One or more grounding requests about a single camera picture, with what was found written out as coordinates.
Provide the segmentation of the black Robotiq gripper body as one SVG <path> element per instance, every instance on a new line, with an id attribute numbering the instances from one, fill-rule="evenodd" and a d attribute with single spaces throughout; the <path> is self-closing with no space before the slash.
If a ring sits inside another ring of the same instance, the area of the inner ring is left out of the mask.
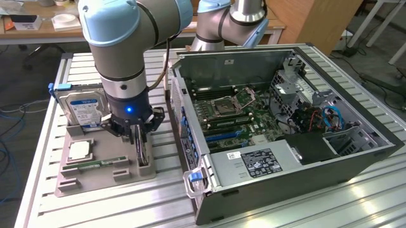
<path id="1" fill-rule="evenodd" d="M 134 97 L 125 99 L 112 97 L 106 94 L 106 101 L 114 117 L 129 120 L 130 125 L 138 125 L 142 130 L 146 130 L 145 122 L 153 113 L 146 89 Z"/>

